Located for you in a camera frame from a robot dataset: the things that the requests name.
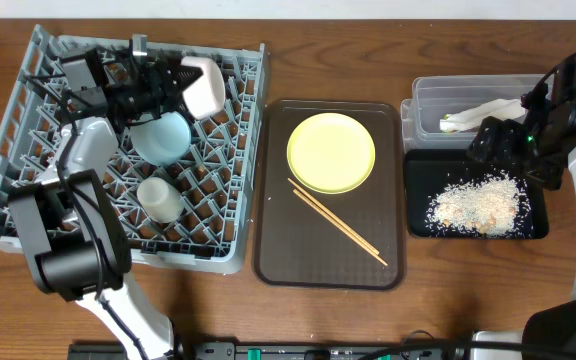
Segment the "white bowl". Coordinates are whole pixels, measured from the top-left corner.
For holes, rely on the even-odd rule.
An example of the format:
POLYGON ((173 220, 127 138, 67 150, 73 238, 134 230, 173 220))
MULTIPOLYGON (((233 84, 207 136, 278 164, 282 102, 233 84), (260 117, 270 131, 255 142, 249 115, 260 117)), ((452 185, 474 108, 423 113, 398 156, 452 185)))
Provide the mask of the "white bowl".
POLYGON ((217 63, 209 58, 188 56, 181 60, 181 64, 202 71, 200 77, 182 93, 188 112, 198 120, 221 112, 226 93, 224 79, 217 63))

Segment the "light blue bowl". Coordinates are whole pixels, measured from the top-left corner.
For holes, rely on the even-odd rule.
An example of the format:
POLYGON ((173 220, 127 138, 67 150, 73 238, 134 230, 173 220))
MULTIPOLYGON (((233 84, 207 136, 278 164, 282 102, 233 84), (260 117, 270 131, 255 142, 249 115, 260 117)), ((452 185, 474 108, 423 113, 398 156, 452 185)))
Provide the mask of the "light blue bowl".
POLYGON ((158 119, 144 113, 140 120, 142 124, 132 126, 129 135, 133 148, 144 161, 169 166, 189 150, 190 126, 178 112, 163 113, 158 119))

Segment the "rice food waste pile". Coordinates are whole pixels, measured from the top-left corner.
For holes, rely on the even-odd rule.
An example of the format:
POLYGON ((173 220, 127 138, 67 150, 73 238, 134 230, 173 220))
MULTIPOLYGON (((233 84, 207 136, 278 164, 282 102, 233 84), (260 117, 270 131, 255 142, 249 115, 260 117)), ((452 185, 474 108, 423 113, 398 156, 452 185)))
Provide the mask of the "rice food waste pile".
POLYGON ((429 197, 424 225, 436 235, 456 231, 475 237, 524 237, 532 209, 527 183, 507 172, 449 184, 429 197))

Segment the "white cup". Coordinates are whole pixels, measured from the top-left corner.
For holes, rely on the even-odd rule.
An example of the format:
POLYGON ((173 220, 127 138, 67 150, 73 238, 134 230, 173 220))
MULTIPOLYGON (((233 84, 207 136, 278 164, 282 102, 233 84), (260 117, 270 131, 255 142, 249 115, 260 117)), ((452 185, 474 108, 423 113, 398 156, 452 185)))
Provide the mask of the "white cup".
POLYGON ((159 177, 144 180, 137 188, 137 198, 147 215, 158 223, 174 222, 184 210, 181 193, 159 177))

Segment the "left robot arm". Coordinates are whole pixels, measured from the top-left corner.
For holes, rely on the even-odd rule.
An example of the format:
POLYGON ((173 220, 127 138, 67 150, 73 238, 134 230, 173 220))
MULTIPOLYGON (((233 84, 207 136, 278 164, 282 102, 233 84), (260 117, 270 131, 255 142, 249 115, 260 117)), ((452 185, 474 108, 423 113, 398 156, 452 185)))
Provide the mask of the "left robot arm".
POLYGON ((36 286, 97 316, 129 359, 180 359, 170 318, 131 272, 131 248, 101 179, 132 127, 166 114, 205 118, 225 102, 224 79, 205 57, 151 55, 133 45, 88 46, 58 58, 66 88, 55 98, 61 141, 32 183, 14 188, 8 208, 36 286))

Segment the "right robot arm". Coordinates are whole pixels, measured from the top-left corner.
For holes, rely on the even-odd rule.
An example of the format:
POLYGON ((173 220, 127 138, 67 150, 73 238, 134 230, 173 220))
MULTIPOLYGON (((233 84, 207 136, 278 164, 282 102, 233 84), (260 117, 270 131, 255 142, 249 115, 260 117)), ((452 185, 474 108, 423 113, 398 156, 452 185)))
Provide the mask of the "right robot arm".
MULTIPOLYGON (((524 94, 523 122, 485 118, 467 149, 469 158, 514 167, 544 189, 556 190, 562 174, 572 175, 576 200, 576 53, 524 94)), ((538 312, 520 340, 525 359, 576 359, 576 274, 569 302, 538 312)))

